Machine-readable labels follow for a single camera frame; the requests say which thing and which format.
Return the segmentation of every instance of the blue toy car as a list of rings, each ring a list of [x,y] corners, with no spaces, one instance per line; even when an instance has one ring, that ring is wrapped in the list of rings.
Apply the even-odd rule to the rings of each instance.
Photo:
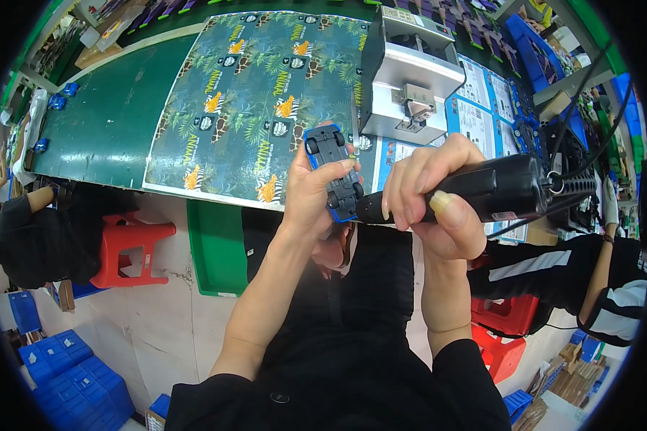
[[[518,145],[518,151],[520,153],[527,154],[528,152],[533,152],[539,155],[533,135],[532,128],[524,120],[520,119],[513,123],[513,137],[515,138],[515,143]]]
[[[34,145],[34,152],[40,154],[48,149],[48,138],[39,139]]]
[[[304,145],[312,168],[350,157],[345,137],[337,125],[324,125],[304,132]],[[336,223],[357,218],[357,201],[364,195],[357,173],[351,170],[345,177],[326,185],[328,210]]]
[[[79,84],[70,82],[69,84],[65,85],[65,88],[63,89],[63,93],[65,93],[70,97],[73,97],[77,93],[78,89],[79,89]]]
[[[517,83],[514,79],[509,81],[510,84],[510,102],[513,104],[513,110],[515,111],[515,116],[519,119],[524,120],[531,127],[536,127],[539,125],[539,119],[536,117],[534,110],[532,109],[532,103],[530,102],[527,93],[523,89],[522,85]]]
[[[535,143],[535,148],[537,149],[540,159],[547,160],[549,158],[549,153],[546,152],[546,146],[542,145],[543,134],[540,132],[538,127],[532,128],[532,140]]]
[[[60,96],[60,93],[55,93],[48,99],[48,109],[61,110],[65,108],[65,103],[67,103],[67,99]]]

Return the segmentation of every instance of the label sticker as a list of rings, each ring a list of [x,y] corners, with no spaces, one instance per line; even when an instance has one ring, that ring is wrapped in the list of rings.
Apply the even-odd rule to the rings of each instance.
[[[234,55],[226,56],[226,57],[223,59],[223,66],[224,66],[225,68],[229,68],[231,65],[233,65],[233,64],[235,64],[235,63],[237,63],[237,57],[236,57],[236,56],[234,56]]]
[[[198,126],[200,130],[209,130],[211,127],[213,127],[213,118],[210,116],[202,116],[201,117],[201,124]]]
[[[304,67],[304,60],[297,58],[294,56],[290,60],[290,69],[302,69]]]
[[[501,226],[501,229],[508,228],[509,226],[517,223],[518,221],[520,221],[520,219],[504,221],[503,225]],[[500,236],[501,236],[501,239],[524,242],[525,238],[527,237],[527,226],[526,225],[520,226],[509,232],[501,234]]]
[[[518,216],[516,216],[515,212],[513,211],[503,211],[503,212],[492,212],[491,218],[496,221],[503,221],[503,220],[515,220],[518,218]]]
[[[271,127],[271,134],[276,138],[282,138],[290,133],[290,124],[284,121],[274,121]]]

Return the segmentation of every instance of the white glove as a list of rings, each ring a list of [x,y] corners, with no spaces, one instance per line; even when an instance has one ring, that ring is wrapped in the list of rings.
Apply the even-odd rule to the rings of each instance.
[[[606,224],[618,224],[618,200],[616,199],[613,182],[609,177],[606,177],[602,186],[602,211]]]

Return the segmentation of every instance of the blue storage bin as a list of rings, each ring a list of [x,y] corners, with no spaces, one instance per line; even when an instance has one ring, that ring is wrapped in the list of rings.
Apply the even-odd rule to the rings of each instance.
[[[542,385],[542,390],[540,391],[540,393],[542,393],[542,394],[543,394],[544,392],[546,392],[547,390],[549,390],[549,388],[551,387],[551,385],[553,384],[553,382],[555,382],[555,381],[556,381],[556,377],[558,377],[558,375],[561,373],[561,370],[563,370],[563,364],[562,364],[562,363],[561,363],[561,365],[559,365],[559,366],[558,366],[558,368],[556,368],[556,370],[555,370],[553,373],[551,373],[551,374],[549,375],[549,377],[548,377],[548,378],[546,379],[546,381],[543,383],[543,385]]]
[[[94,356],[91,348],[71,329],[55,334],[55,338],[60,342],[60,345],[72,360],[72,364],[68,368],[76,366],[81,361]]]
[[[591,388],[589,388],[589,391],[587,391],[587,397],[591,397],[592,394],[596,394],[599,392],[599,389],[602,387],[602,383],[599,381],[594,382]]]
[[[513,40],[515,40],[515,44],[518,47],[518,54],[522,59],[522,63],[525,64],[527,75],[530,78],[530,82],[532,82],[532,88],[535,92],[542,91],[544,88],[548,87],[549,81],[546,80],[546,77],[542,72],[542,68],[537,60],[537,55],[532,48],[532,43],[544,52],[546,58],[549,59],[549,62],[555,69],[556,76],[559,80],[566,76],[563,73],[561,62],[558,60],[558,57],[556,57],[553,49],[551,49],[549,44],[534,30],[532,30],[527,23],[522,21],[522,18],[518,17],[518,15],[512,15],[508,21],[506,21],[506,28],[508,28],[510,34],[513,36]]]
[[[41,321],[38,319],[36,303],[31,292],[15,292],[9,295],[9,306],[12,308],[14,321],[17,323],[19,333],[24,335],[27,332],[41,329]]]
[[[628,72],[611,80],[613,89],[616,91],[616,95],[618,96],[619,103],[622,103],[623,99],[625,99],[625,91],[628,89],[629,81],[630,75]],[[624,116],[626,123],[628,124],[628,132],[630,133],[630,136],[642,135],[642,126],[640,125],[639,120],[638,99],[635,98],[635,91],[632,89],[630,90],[630,99],[628,99]]]
[[[56,374],[53,372],[53,368],[46,360],[41,349],[38,348],[38,343],[21,347],[17,352],[22,358],[22,361],[24,361],[24,365],[29,371],[31,379],[34,381],[36,386],[41,387],[47,384]]]
[[[587,337],[587,333],[584,332],[583,330],[579,329],[579,330],[573,332],[573,335],[570,338],[570,342],[577,346],[578,344],[580,344],[580,341],[585,339],[585,337]]]
[[[125,382],[100,359],[86,361],[98,378],[74,366],[32,392],[36,403],[58,430],[116,431],[134,413]]]
[[[156,401],[149,407],[149,410],[158,416],[166,419],[168,416],[168,408],[170,407],[170,397],[166,394],[161,394]]]
[[[608,373],[609,373],[609,367],[604,367],[604,371],[602,372],[601,377],[600,377],[600,378],[599,378],[599,380],[597,380],[597,381],[598,381],[599,383],[603,384],[603,383],[604,383],[604,379],[606,379],[606,375],[608,375]]]
[[[585,362],[592,362],[597,352],[599,351],[602,342],[591,337],[587,337],[582,341],[582,353],[580,359]]]
[[[510,416],[510,425],[513,425],[518,420],[532,400],[532,395],[523,390],[517,390],[503,398],[503,402],[506,404]]]
[[[55,376],[94,355],[91,348],[73,330],[38,340],[32,345],[19,348],[18,352],[37,386],[46,384]]]
[[[86,286],[81,286],[76,283],[72,283],[72,297],[74,299],[84,298],[94,293],[103,292],[107,289],[99,289],[93,285],[93,283],[88,283]]]

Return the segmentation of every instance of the metal machine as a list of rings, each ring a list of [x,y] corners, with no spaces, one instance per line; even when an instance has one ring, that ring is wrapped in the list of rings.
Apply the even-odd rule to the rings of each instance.
[[[426,145],[448,131],[444,101],[465,82],[451,31],[379,6],[362,51],[361,130]]]

